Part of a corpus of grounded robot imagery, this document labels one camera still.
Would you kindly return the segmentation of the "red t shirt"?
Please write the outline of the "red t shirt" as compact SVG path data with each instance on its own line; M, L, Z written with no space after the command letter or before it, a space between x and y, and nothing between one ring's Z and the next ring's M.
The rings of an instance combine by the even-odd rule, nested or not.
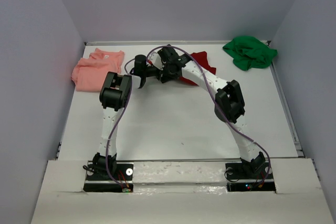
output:
M197 63L203 67L204 69L206 69L207 71L209 71L212 74L216 74L216 68L212 67L209 65L208 63L208 58L207 58L207 52L205 51L201 51L201 52L194 52L191 54L191 56L197 61ZM191 86L197 86L197 84L189 79L186 79L184 77L179 77L179 80L187 83L188 85Z

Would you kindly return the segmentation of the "green t shirt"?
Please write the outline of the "green t shirt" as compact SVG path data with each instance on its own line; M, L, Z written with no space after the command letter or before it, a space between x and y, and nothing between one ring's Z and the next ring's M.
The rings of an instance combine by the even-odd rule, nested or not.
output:
M242 71L268 68L278 55L276 49L271 49L252 36L238 36L223 46L223 50L232 57L233 64Z

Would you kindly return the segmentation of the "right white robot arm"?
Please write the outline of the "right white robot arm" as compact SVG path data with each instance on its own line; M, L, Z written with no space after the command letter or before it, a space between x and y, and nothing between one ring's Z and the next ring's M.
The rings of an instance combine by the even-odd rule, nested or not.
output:
M226 81L203 68L191 55L179 55L176 47L162 47L151 62L161 70L161 76L168 79L180 77L190 80L208 91L214 102L218 119L230 129L240 154L240 170L248 178L254 178L263 171L266 162L262 148L247 136L244 121L245 101L237 81Z

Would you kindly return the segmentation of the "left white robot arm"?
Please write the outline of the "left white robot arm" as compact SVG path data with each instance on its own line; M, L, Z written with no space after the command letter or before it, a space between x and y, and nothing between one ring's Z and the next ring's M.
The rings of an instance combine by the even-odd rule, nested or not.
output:
M129 103L133 88L140 89L148 77L155 77L158 69L152 66L152 60L158 53L150 54L149 59L144 55L134 58L134 67L129 74L120 75L108 72L102 85L99 101L103 108L103 124L101 142L89 168L104 179L112 179L117 171L116 138L118 124Z

